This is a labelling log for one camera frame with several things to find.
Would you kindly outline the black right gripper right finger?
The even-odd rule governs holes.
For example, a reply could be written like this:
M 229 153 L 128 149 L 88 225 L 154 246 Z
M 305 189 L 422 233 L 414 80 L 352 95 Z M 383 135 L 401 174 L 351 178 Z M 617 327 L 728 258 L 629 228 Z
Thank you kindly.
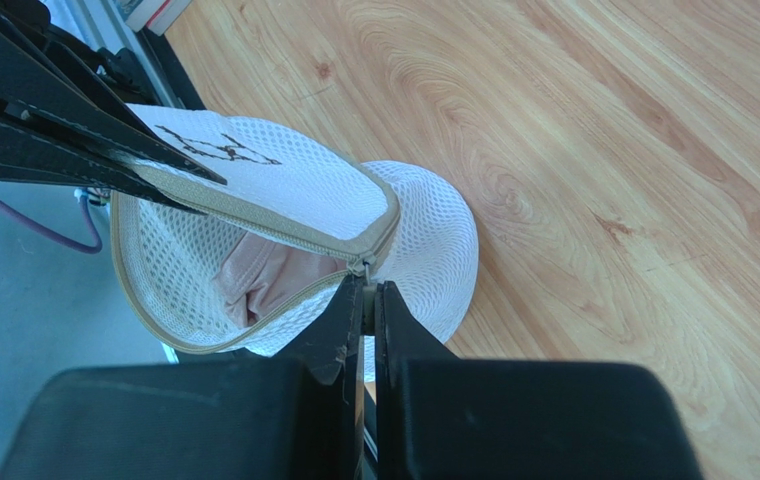
M 397 286 L 374 300 L 382 479 L 698 479 L 658 377 L 627 363 L 461 359 Z

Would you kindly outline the white mesh laundry bag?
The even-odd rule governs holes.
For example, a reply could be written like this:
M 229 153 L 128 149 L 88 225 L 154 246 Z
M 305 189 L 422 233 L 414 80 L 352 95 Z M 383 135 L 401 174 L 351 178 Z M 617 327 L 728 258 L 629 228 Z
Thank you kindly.
M 112 255 L 141 323 L 192 355 L 282 350 L 328 306 L 345 276 L 395 283 L 411 314 L 440 341 L 474 296 L 473 214 L 448 181 L 418 165 L 347 159 L 287 126 L 209 110 L 132 105 L 162 141 L 224 178 L 169 166 L 135 170 L 190 212 L 115 192 Z M 213 277 L 245 233 L 346 263 L 248 328 L 226 316 Z

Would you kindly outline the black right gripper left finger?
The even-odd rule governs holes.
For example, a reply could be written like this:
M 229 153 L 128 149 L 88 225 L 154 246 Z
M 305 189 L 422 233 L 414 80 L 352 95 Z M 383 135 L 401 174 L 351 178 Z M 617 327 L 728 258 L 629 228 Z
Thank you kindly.
M 56 375 L 22 420 L 0 478 L 361 478 L 365 285 L 345 278 L 271 357 Z

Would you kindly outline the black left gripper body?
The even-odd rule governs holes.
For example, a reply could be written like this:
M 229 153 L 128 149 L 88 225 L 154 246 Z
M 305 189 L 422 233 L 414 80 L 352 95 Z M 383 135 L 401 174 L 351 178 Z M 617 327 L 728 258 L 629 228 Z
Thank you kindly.
M 67 46 L 125 101 L 179 107 L 181 63 L 169 42 L 133 32 L 111 1 L 0 1 L 30 40 Z

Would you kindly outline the pink satin bra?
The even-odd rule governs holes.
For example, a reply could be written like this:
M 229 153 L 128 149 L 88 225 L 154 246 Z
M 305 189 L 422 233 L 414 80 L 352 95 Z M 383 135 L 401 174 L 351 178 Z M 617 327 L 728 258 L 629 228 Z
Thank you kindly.
M 226 316 L 248 328 L 315 281 L 346 263 L 245 233 L 213 277 Z

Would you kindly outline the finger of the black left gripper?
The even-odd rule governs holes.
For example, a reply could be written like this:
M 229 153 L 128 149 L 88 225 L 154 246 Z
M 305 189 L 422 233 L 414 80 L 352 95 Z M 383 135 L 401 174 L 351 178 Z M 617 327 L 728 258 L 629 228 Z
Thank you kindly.
M 190 212 L 130 168 L 0 116 L 0 181 L 96 187 Z
M 30 40 L 1 12 L 0 116 L 120 163 L 137 175 L 136 166 L 149 161 L 219 184 L 225 181 L 158 138 L 67 46 L 45 38 Z

